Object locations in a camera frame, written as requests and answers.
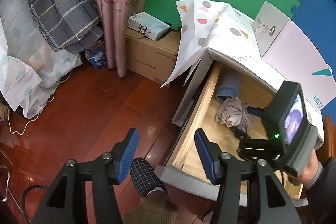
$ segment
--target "box logo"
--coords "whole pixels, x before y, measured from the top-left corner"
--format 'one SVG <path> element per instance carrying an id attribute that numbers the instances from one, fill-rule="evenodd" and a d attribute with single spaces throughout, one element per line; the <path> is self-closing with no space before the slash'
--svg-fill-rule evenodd
<path id="1" fill-rule="evenodd" d="M 323 107 L 322 102 L 320 101 L 320 99 L 317 97 L 317 95 L 315 95 L 315 97 L 312 97 L 312 99 L 314 100 L 314 102 L 316 103 L 316 105 L 321 108 Z"/>
<path id="2" fill-rule="evenodd" d="M 333 74 L 331 73 L 330 69 L 323 69 L 323 70 L 319 70 L 319 71 L 313 72 L 313 75 L 333 76 Z"/>

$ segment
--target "red wooden floor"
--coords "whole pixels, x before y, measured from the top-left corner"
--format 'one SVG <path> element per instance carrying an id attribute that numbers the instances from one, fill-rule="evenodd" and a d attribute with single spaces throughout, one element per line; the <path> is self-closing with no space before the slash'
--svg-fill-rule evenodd
<path id="1" fill-rule="evenodd" d="M 10 189 L 16 200 L 23 190 L 34 184 L 49 185 L 67 159 L 78 162 L 93 160 L 110 151 L 124 139 L 128 129 L 139 131 L 135 157 L 144 157 L 155 167 L 162 164 L 179 128 L 171 119 L 185 91 L 184 78 L 176 79 L 170 88 L 131 71 L 120 79 L 115 70 L 95 71 L 87 62 L 75 68 L 71 77 L 55 92 L 39 118 L 31 122 L 23 136 L 10 135 L 9 128 L 0 125 L 0 147 L 14 162 L 0 154 L 0 164 L 11 168 Z M 22 132 L 26 120 L 11 115 L 14 130 Z M 5 173 L 0 173 L 0 191 L 4 195 Z M 181 224 L 197 223 L 196 214 L 209 207 L 210 202 L 173 187 L 168 187 L 173 202 L 179 206 Z M 42 190 L 33 190 L 26 197 L 26 210 L 31 218 L 43 198 Z M 136 206 L 140 196 L 130 176 L 115 194 L 121 213 Z M 87 212 L 89 223 L 95 223 L 91 185 L 87 183 Z M 23 216 L 12 198 L 6 203 L 18 223 Z"/>

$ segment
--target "small display screen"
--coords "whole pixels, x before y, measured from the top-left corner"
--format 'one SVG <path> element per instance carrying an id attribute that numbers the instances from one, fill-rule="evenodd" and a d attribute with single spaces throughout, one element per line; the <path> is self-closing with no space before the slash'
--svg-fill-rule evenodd
<path id="1" fill-rule="evenodd" d="M 299 129 L 302 119 L 303 119 L 302 101 L 300 95 L 298 94 L 285 120 L 287 144 L 290 144 L 292 142 L 297 130 Z"/>

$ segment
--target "hand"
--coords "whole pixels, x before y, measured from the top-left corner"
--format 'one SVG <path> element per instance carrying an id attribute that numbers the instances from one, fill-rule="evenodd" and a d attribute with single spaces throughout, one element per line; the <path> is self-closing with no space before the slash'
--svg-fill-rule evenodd
<path id="1" fill-rule="evenodd" d="M 315 177 L 318 168 L 319 161 L 317 160 L 315 150 L 313 149 L 308 164 L 297 177 L 297 180 L 303 184 L 308 184 Z"/>

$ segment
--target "small product box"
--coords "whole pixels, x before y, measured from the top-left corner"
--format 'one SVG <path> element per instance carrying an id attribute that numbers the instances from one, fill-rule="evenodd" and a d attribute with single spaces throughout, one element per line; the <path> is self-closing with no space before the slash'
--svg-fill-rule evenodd
<path id="1" fill-rule="evenodd" d="M 159 39 L 169 30 L 168 24 L 145 12 L 130 16 L 127 25 L 153 41 Z"/>
<path id="2" fill-rule="evenodd" d="M 265 1 L 252 27 L 261 58 L 288 81 L 299 82 L 316 111 L 335 98 L 330 66 L 289 17 Z"/>

